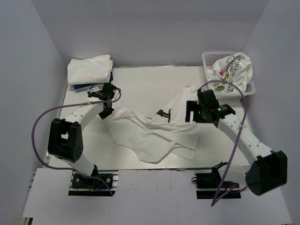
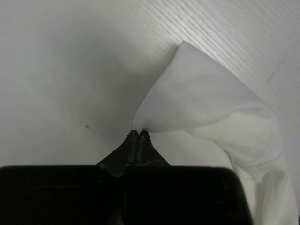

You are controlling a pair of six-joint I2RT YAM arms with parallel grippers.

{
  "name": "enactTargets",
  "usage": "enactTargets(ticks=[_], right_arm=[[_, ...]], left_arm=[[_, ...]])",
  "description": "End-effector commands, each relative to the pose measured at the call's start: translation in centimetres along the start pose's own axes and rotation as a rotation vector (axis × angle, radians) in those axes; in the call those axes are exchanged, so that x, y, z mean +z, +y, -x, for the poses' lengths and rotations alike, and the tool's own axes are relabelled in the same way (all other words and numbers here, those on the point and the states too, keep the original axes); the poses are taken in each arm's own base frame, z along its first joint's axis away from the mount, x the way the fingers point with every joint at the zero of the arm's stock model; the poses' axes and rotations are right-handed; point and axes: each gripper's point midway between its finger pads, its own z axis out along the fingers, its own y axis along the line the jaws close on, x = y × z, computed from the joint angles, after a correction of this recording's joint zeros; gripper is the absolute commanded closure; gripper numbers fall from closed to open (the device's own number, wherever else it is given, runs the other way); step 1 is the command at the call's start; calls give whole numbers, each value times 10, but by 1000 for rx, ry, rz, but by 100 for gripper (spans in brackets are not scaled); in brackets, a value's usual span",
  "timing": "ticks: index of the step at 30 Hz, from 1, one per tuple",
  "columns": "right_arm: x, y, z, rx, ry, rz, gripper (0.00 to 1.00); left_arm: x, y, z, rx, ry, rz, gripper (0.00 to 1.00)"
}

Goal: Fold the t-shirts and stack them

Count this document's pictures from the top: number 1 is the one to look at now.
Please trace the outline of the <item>white printed t shirt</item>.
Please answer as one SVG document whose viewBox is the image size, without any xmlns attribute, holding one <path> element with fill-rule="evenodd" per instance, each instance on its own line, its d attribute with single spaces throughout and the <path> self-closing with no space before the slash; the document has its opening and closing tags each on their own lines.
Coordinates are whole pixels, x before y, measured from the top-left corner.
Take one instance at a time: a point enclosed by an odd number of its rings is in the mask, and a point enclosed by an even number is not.
<svg viewBox="0 0 300 225">
<path fill-rule="evenodd" d="M 242 92 L 247 90 L 247 85 L 253 78 L 251 59 L 242 52 L 232 53 L 216 59 L 216 55 L 211 55 L 215 61 L 210 63 L 204 60 L 206 65 L 207 80 L 213 81 L 209 87 L 217 93 L 233 95 L 238 93 L 237 88 Z"/>
</svg>

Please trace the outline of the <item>plain white t shirt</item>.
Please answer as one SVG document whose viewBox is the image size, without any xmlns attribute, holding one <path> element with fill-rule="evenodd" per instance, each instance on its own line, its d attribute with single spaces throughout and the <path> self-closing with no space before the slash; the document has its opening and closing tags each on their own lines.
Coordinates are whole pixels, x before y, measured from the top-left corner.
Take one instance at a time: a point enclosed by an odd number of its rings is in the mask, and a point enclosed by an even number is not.
<svg viewBox="0 0 300 225">
<path fill-rule="evenodd" d="M 187 101 L 196 97 L 196 88 L 187 85 L 151 118 L 118 107 L 105 121 L 114 142 L 131 149 L 143 162 L 157 164 L 169 153 L 193 160 L 200 127 L 185 117 Z"/>
</svg>

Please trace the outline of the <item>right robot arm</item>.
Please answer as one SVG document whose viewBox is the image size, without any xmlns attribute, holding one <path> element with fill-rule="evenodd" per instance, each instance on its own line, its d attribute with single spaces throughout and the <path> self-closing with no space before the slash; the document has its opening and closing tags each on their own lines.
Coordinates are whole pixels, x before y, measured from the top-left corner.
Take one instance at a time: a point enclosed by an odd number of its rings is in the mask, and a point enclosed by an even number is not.
<svg viewBox="0 0 300 225">
<path fill-rule="evenodd" d="M 260 196 L 287 183 L 287 155 L 273 151 L 263 144 L 248 128 L 243 127 L 236 112 L 228 105 L 220 105 L 213 91 L 197 91 L 197 100 L 187 101 L 185 121 L 211 123 L 234 143 L 247 159 L 247 171 L 234 170 L 229 162 L 222 162 L 211 170 L 212 183 L 219 187 L 233 175 L 232 184 L 243 184 Z"/>
</svg>

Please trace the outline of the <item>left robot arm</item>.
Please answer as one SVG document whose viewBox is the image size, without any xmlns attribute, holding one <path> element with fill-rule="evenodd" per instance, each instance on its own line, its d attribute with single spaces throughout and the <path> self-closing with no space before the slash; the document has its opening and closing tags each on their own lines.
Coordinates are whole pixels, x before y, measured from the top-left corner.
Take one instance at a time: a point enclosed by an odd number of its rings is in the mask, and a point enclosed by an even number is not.
<svg viewBox="0 0 300 225">
<path fill-rule="evenodd" d="M 98 184 L 99 175 L 95 173 L 96 166 L 83 154 L 82 132 L 94 117 L 105 119 L 112 114 L 116 91 L 117 87 L 111 83 L 94 86 L 87 91 L 88 98 L 85 105 L 80 106 L 67 117 L 54 119 L 51 122 L 48 153 L 83 174 L 83 182 L 88 187 Z"/>
</svg>

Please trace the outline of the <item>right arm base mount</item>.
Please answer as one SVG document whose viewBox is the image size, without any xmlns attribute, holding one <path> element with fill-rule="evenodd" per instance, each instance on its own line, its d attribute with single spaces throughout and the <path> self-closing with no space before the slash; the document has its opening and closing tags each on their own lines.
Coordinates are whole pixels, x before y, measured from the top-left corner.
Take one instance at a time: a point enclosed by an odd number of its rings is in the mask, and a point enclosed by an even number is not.
<svg viewBox="0 0 300 225">
<path fill-rule="evenodd" d="M 213 177 L 211 173 L 196 173 L 191 179 L 191 182 L 196 186 L 196 197 L 198 200 L 213 199 L 215 192 L 217 190 L 218 184 L 217 179 Z M 231 181 L 224 181 L 220 189 L 220 195 L 230 188 L 235 187 L 233 191 L 224 196 L 224 199 L 240 199 L 240 187 L 239 184 L 233 183 Z"/>
</svg>

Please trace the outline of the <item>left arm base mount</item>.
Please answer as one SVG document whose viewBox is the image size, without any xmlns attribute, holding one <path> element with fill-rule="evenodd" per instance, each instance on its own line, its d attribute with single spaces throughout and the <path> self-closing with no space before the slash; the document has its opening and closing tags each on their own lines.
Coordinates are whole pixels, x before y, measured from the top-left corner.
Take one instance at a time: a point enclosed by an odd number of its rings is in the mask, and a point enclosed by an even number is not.
<svg viewBox="0 0 300 225">
<path fill-rule="evenodd" d="M 118 171 L 98 171 L 98 176 L 109 187 L 112 194 L 115 193 L 118 184 Z M 108 196 L 111 197 L 110 191 L 102 181 L 91 180 L 76 174 L 72 174 L 69 186 L 69 196 Z"/>
</svg>

